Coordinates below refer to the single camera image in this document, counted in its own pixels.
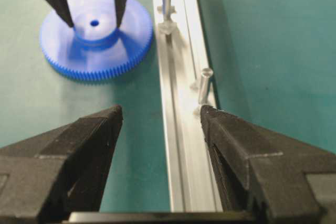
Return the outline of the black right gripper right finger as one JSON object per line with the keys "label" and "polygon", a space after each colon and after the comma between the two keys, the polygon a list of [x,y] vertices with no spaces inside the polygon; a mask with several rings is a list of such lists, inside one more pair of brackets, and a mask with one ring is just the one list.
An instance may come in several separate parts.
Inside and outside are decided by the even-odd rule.
{"label": "black right gripper right finger", "polygon": [[266,223],[335,223],[335,154],[204,105],[201,125],[224,210]]}

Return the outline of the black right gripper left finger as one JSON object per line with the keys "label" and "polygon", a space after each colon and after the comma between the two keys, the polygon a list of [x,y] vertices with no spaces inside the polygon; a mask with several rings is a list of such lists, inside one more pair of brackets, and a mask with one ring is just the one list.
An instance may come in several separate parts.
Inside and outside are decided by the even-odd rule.
{"label": "black right gripper left finger", "polygon": [[118,105],[1,148],[1,223],[98,211],[122,128]]}

